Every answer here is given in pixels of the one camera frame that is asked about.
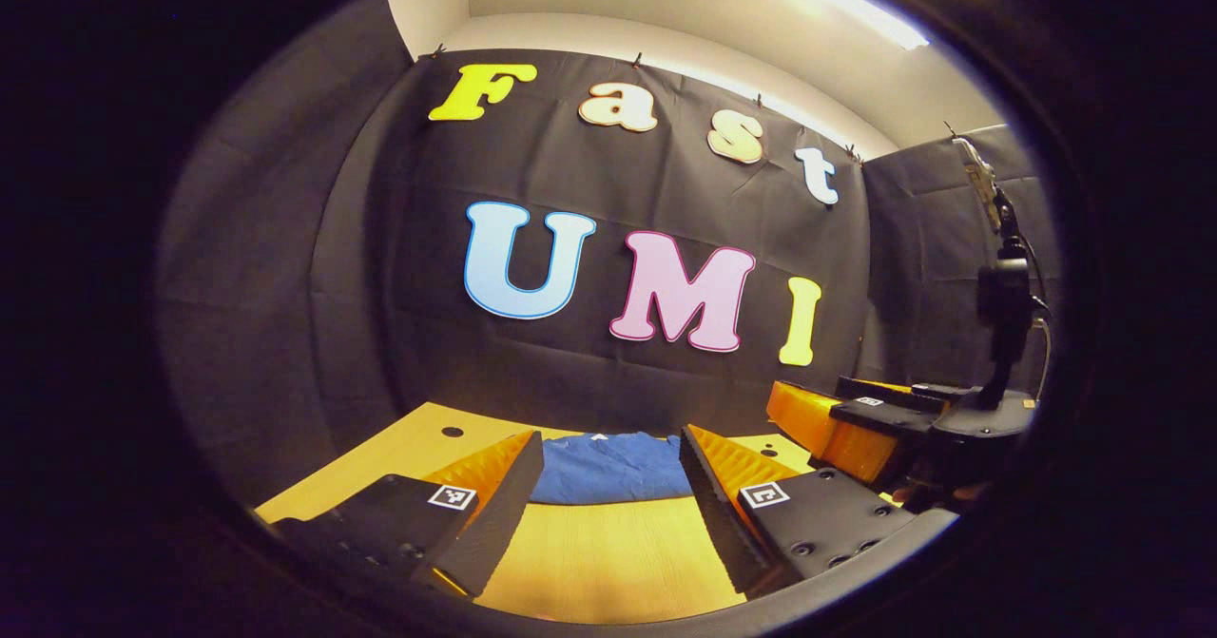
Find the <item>yellow letter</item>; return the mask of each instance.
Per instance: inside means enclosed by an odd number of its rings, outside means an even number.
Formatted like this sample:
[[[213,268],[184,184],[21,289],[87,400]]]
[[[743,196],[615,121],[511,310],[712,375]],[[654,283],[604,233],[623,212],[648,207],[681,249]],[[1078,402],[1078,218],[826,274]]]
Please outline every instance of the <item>yellow letter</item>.
[[[801,276],[790,278],[787,284],[795,303],[790,308],[790,336],[778,352],[778,359],[784,365],[806,368],[812,364],[812,320],[820,300],[820,284]]]
[[[511,85],[537,79],[535,66],[465,66],[460,69],[460,82],[453,88],[448,100],[438,108],[431,110],[427,119],[432,121],[476,121],[486,113],[477,102],[486,95],[487,103],[498,103],[507,97]]]
[[[590,89],[593,96],[579,106],[579,117],[591,124],[615,125],[619,124],[630,131],[649,131],[660,124],[660,121],[651,117],[651,106],[655,97],[651,91],[634,84],[621,84],[608,82],[596,84]],[[619,97],[610,94],[621,94]]]
[[[762,150],[757,136],[763,133],[756,118],[735,111],[719,111],[710,122],[714,127],[706,135],[711,151],[744,164],[761,160]]]

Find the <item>black fabric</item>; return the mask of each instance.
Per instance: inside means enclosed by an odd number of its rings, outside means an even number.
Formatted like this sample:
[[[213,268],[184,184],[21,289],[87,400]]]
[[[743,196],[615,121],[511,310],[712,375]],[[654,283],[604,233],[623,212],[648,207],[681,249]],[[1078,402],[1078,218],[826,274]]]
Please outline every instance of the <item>black fabric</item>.
[[[1060,303],[1061,261],[1047,180],[1005,125],[965,136],[994,167],[998,184],[1036,250],[1049,304]],[[999,246],[949,138],[898,151],[864,168],[870,211],[870,310],[858,376],[898,384],[974,386],[987,381],[991,331],[976,317],[976,270]],[[1039,284],[1032,268],[1032,290]],[[1034,393],[1043,332],[1031,331],[1010,387]]]
[[[332,375],[319,384],[314,335],[340,336],[350,310],[336,298],[310,302],[309,274],[340,166],[408,65],[387,0],[344,6],[231,97],[167,209],[156,275],[166,371],[200,447],[243,504],[392,420],[375,391],[347,392]]]
[[[529,63],[531,83],[486,105],[481,119],[430,122],[471,63]],[[867,198],[845,151],[795,122],[722,89],[674,73],[553,50],[461,50],[422,57],[371,184],[389,218],[381,237],[391,273],[394,369],[426,379],[427,397],[462,410],[565,429],[671,433],[688,421],[728,435],[768,431],[774,379],[831,390],[853,370],[865,309]],[[578,106],[602,82],[655,95],[647,133],[584,123]],[[731,108],[764,127],[765,156],[742,166],[706,144],[711,117]],[[815,145],[836,166],[841,200],[828,208],[803,181],[795,150]],[[510,278],[534,289],[549,269],[546,213],[587,214],[578,284],[565,309],[521,321],[482,310],[464,290],[471,225],[465,209],[505,201],[531,213]],[[627,342],[608,332],[621,317],[633,254],[630,231],[673,235],[689,276],[722,245],[757,258],[744,290],[739,351],[708,353],[685,338]],[[781,365],[791,292],[787,279],[820,284],[807,368]],[[652,321],[657,321],[652,314]],[[420,369],[411,369],[413,365]],[[406,388],[405,393],[413,393]]]

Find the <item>white wall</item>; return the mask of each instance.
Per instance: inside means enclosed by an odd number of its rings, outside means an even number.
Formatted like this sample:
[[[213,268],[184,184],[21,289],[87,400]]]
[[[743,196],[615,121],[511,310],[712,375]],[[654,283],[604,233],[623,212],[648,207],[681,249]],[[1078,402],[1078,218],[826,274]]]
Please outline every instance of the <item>white wall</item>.
[[[786,114],[842,147],[856,145],[863,160],[896,151],[877,128],[795,75],[739,50],[700,37],[630,19],[599,15],[512,13],[470,18],[443,39],[448,50],[549,49],[572,50],[643,62],[756,97],[765,108]]]
[[[388,9],[413,57],[436,50],[469,21],[469,0],[388,0]]]

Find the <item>letter u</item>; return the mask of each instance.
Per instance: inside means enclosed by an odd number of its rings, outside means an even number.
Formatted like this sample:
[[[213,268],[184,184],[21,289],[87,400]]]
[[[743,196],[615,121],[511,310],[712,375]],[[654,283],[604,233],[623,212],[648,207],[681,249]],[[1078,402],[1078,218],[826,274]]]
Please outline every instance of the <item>letter u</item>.
[[[473,230],[465,256],[465,291],[482,308],[505,318],[546,318],[566,307],[574,295],[583,240],[596,230],[590,218],[574,213],[545,214],[554,233],[549,276],[542,287],[526,291],[512,286],[507,264],[516,230],[528,224],[528,211],[498,202],[473,203],[465,212]]]

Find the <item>ceiling light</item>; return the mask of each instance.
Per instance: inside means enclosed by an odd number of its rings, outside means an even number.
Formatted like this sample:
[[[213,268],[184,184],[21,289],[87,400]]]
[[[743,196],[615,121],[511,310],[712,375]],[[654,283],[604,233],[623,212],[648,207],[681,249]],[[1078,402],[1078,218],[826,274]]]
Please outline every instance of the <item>ceiling light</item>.
[[[930,45],[930,40],[922,37],[921,33],[915,30],[912,26],[894,17],[894,15],[887,13],[877,9],[874,4],[867,0],[823,0],[837,9],[847,11],[854,18],[860,19],[867,23],[870,28],[874,28],[879,34],[887,37],[891,41],[899,44],[904,50],[916,49],[918,45]]]

